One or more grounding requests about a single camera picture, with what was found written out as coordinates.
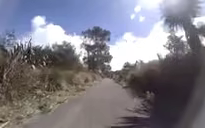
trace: vegetation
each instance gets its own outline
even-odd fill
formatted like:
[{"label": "vegetation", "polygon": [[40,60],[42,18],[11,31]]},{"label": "vegetation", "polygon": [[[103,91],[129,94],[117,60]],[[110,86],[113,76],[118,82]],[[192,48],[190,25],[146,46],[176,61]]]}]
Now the vegetation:
[{"label": "vegetation", "polygon": [[[126,63],[118,74],[121,78],[124,76],[127,88],[134,96],[146,99],[152,128],[176,127],[185,114],[198,81],[202,75],[205,76],[205,45],[199,38],[205,38],[205,24],[193,24],[193,18],[199,13],[199,2],[179,0],[177,7],[170,6],[168,2],[164,1],[162,9],[165,27],[170,30],[164,45],[169,54],[165,58],[158,56],[159,60],[134,65],[131,70],[126,70],[126,65],[129,65]],[[182,36],[176,36],[179,27],[183,28],[186,41]],[[148,94],[155,97],[147,99]]]},{"label": "vegetation", "polygon": [[82,45],[87,52],[83,61],[89,70],[99,70],[103,73],[111,70],[109,63],[112,56],[107,44],[110,41],[110,34],[110,31],[97,26],[82,32],[84,37]]},{"label": "vegetation", "polygon": [[[103,38],[110,38],[110,33],[98,27],[94,29],[96,33],[91,34],[92,38],[98,38],[100,41],[92,40],[93,45],[86,45],[84,42],[86,50],[90,53],[87,57],[93,60],[87,64],[93,71],[101,70],[105,73],[105,69],[110,70],[109,62],[112,56],[106,44],[108,39]],[[84,68],[80,55],[69,42],[38,46],[34,45],[32,40],[19,41],[15,33],[0,35],[0,108],[6,106],[22,109],[19,113],[24,114],[22,116],[31,114],[24,113],[29,109],[49,112],[50,106],[58,99],[53,100],[53,97],[64,95],[63,98],[59,98],[62,99],[58,101],[60,103],[68,95],[83,91],[94,80],[99,80],[99,75]],[[18,113],[12,112],[19,109],[0,112],[0,118],[13,120],[10,116],[17,116]]]}]

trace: tree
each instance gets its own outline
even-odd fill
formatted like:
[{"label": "tree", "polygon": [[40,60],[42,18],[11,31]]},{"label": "tree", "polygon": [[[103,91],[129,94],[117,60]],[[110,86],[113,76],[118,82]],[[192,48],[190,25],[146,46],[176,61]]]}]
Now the tree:
[{"label": "tree", "polygon": [[193,53],[200,51],[202,45],[193,18],[199,14],[199,0],[165,0],[163,18],[165,25],[172,30],[183,28],[185,37]]},{"label": "tree", "polygon": [[89,70],[110,70],[110,61],[112,56],[109,53],[110,31],[98,26],[82,32],[84,42],[82,46],[87,52],[83,58]]},{"label": "tree", "polygon": [[122,69],[129,69],[132,65],[129,62],[125,62]]},{"label": "tree", "polygon": [[173,32],[168,36],[168,41],[164,47],[170,51],[171,55],[180,57],[189,52],[189,47],[186,42],[182,40],[182,37],[183,36],[176,36]]}]

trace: blue sky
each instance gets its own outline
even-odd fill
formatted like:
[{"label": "blue sky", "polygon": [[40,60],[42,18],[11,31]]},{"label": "blue sky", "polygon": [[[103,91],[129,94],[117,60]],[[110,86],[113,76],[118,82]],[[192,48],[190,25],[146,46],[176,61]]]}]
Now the blue sky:
[{"label": "blue sky", "polygon": [[[163,29],[159,5],[163,0],[0,0],[0,31],[15,30],[21,40],[38,45],[71,42],[77,53],[81,32],[93,26],[111,31],[112,70],[125,62],[148,62],[165,55],[168,33]],[[205,0],[202,15],[205,22]]]},{"label": "blue sky", "polygon": [[140,15],[147,21],[139,23],[129,17],[137,0],[0,0],[0,30],[14,29],[18,33],[31,30],[31,19],[36,15],[47,17],[69,33],[81,33],[94,25],[112,32],[113,38],[125,32],[147,36],[153,24],[160,19],[151,10],[142,9]]}]

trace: cloud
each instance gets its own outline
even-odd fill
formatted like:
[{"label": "cloud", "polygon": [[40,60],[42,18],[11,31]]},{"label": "cloud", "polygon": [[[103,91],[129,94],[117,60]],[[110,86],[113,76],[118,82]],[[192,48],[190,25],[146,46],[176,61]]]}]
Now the cloud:
[{"label": "cloud", "polygon": [[131,14],[130,18],[131,20],[135,19],[135,14]]},{"label": "cloud", "polygon": [[139,22],[143,22],[145,20],[144,16],[139,16]]},{"label": "cloud", "polygon": [[158,9],[162,2],[163,0],[138,0],[138,5],[144,9],[151,10]]},{"label": "cloud", "polygon": [[67,34],[59,25],[46,21],[45,16],[35,16],[31,20],[32,30],[30,36],[37,45],[52,45],[54,43],[70,42],[76,47],[77,53],[81,53],[81,36],[75,34]]},{"label": "cloud", "polygon": [[142,7],[137,5],[135,8],[134,8],[134,11],[135,13],[139,13],[141,11]]},{"label": "cloud", "polygon": [[156,23],[147,37],[137,37],[126,32],[114,45],[110,46],[113,56],[112,70],[119,70],[125,62],[135,63],[136,60],[148,62],[157,59],[157,53],[165,55],[168,51],[163,47],[168,33],[163,31],[163,22]]}]

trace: asphalt road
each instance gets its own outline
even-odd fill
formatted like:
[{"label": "asphalt road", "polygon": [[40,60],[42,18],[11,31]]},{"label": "asphalt road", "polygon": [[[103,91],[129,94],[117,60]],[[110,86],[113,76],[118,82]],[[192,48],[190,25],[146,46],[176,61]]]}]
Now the asphalt road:
[{"label": "asphalt road", "polygon": [[53,113],[32,119],[24,128],[109,128],[121,117],[134,116],[133,98],[120,85],[104,79],[97,86],[62,104]]}]

